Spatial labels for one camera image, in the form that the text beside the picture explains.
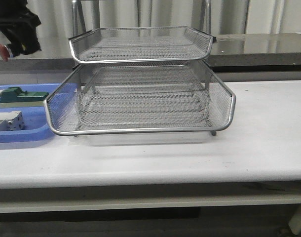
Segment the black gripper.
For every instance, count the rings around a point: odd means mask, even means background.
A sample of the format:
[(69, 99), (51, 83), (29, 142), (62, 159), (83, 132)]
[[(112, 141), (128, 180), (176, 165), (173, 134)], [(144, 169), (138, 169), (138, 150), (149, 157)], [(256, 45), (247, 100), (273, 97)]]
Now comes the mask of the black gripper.
[(41, 51), (36, 28), (39, 17), (27, 8), (26, 0), (0, 0), (0, 30), (9, 43), (4, 45), (9, 56), (29, 55)]

